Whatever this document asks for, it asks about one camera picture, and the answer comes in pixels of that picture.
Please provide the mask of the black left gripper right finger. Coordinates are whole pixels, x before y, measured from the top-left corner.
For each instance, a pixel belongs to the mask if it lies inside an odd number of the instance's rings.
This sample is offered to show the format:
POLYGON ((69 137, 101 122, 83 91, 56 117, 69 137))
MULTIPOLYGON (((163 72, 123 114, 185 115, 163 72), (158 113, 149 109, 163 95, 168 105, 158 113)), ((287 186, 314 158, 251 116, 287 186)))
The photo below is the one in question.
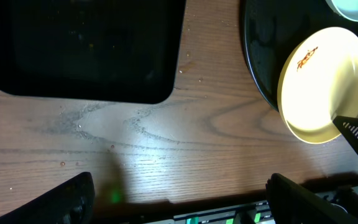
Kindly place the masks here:
POLYGON ((276 223, 358 223, 358 218, 279 173, 272 174, 265 188, 268 205, 276 223))

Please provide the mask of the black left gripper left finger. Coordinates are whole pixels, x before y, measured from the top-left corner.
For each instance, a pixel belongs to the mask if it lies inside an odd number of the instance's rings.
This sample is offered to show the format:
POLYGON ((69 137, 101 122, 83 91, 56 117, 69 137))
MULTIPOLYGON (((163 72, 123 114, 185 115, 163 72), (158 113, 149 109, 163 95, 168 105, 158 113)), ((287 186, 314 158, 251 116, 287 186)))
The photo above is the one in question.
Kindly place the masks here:
POLYGON ((89 223, 95 190, 90 172, 82 172, 0 217, 2 223, 89 223))

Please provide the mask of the yellow plate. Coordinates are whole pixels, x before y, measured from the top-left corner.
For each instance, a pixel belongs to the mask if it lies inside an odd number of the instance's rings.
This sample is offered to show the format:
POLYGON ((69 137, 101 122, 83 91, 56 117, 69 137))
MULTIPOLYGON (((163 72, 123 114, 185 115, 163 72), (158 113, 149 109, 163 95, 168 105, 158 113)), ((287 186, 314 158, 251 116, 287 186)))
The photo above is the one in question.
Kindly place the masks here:
POLYGON ((334 118, 358 115, 358 36, 328 27, 297 45, 282 68, 277 102, 299 140, 322 144, 340 136, 334 118))

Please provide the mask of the light green plate with stain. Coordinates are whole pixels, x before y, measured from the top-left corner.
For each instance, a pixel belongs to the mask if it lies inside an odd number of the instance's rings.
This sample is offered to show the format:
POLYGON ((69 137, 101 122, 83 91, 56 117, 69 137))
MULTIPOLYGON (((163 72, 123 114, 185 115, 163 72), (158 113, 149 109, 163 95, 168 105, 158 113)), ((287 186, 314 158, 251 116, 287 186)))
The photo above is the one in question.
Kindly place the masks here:
POLYGON ((333 12, 343 18, 358 22, 358 0, 325 0, 333 12))

